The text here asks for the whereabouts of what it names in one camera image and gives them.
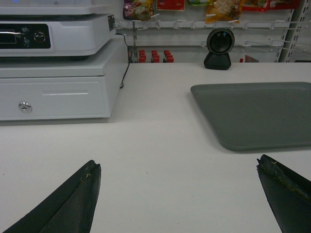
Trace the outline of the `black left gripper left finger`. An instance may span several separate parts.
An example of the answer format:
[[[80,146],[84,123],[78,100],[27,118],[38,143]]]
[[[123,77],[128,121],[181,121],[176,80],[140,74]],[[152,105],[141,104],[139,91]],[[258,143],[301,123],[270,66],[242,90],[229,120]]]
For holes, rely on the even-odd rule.
[[[6,233],[89,233],[101,185],[101,165],[88,161]]]

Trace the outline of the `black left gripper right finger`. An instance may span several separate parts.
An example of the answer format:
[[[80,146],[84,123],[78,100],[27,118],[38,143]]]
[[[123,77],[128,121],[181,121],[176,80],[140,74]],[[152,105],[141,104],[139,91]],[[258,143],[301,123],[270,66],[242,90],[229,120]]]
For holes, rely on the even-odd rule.
[[[281,231],[309,233],[311,182],[265,154],[258,159],[257,172]]]

